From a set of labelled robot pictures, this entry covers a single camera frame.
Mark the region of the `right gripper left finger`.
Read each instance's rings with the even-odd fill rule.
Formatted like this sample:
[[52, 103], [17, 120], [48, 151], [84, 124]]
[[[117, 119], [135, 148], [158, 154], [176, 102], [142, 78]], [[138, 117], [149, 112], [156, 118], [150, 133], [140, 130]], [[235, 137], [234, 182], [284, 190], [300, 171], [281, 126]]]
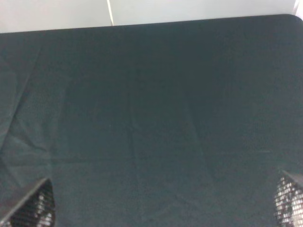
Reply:
[[49, 178], [41, 178], [18, 189], [0, 203], [2, 227], [53, 227], [55, 199]]

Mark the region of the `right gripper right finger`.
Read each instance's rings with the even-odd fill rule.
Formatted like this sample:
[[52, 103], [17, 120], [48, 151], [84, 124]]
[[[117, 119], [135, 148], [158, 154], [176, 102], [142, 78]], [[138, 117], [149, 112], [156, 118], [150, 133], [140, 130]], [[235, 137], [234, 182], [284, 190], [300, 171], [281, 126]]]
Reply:
[[303, 226], [303, 175], [285, 170], [277, 184], [274, 196], [276, 225], [278, 227]]

